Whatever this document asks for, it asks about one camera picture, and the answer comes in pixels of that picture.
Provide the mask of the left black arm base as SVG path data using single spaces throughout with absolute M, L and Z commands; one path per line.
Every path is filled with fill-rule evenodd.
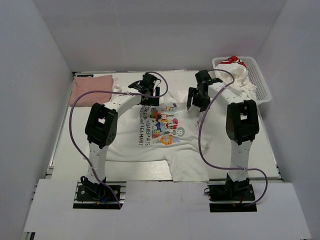
M 123 206 L 125 202 L 126 184 L 112 183 L 110 188 L 115 193 L 119 204 Z M 80 182 L 77 183 L 76 192 L 73 200 L 73 209 L 78 210 L 120 210 L 121 207 L 112 192 L 105 187 L 102 193 L 94 194 L 84 187 Z

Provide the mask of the white red print t shirt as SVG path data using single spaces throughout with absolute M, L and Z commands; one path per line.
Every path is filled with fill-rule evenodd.
M 233 78 L 225 71 L 232 74 L 234 77 L 234 83 L 232 83 L 228 89 L 236 95 L 246 100 L 257 100 L 256 89 L 257 87 L 250 82 L 248 76 L 248 68 L 246 64 L 237 56 L 231 56 L 215 67 L 222 71 L 216 71 L 215 76 L 221 79 L 226 85 L 233 81 Z

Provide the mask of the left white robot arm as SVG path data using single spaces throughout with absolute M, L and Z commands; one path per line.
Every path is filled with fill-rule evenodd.
M 84 182 L 92 183 L 88 193 L 99 200 L 105 196 L 105 163 L 109 145 L 115 140 L 118 119 L 135 105 L 158 106 L 160 88 L 156 87 L 157 77 L 145 73 L 142 80 L 128 86 L 128 92 L 117 93 L 116 98 L 105 103 L 94 103 L 85 126 L 89 145 L 88 170 Z

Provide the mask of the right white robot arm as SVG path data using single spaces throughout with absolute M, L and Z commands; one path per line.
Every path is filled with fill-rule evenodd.
M 257 104 L 232 92 L 219 78 L 197 76 L 196 87 L 188 90 L 187 108 L 192 105 L 199 107 L 205 117 L 215 100 L 226 106 L 225 130 L 231 142 L 230 167 L 216 168 L 228 171 L 227 182 L 230 184 L 225 187 L 225 192 L 236 200 L 244 193 L 242 184 L 249 183 L 250 148 L 260 130 Z

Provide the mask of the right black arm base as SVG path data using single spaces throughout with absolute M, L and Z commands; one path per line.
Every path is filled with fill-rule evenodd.
M 210 184 L 203 193 L 209 198 L 211 213 L 249 213 L 257 211 L 254 189 L 250 179 L 232 181 L 227 176 L 225 184 Z

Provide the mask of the white cartoon print t shirt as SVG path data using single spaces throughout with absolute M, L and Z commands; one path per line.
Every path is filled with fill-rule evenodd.
M 201 155 L 213 137 L 200 128 L 204 114 L 187 109 L 187 90 L 168 91 L 158 106 L 135 105 L 117 121 L 108 162 L 167 161 L 174 182 L 208 182 Z

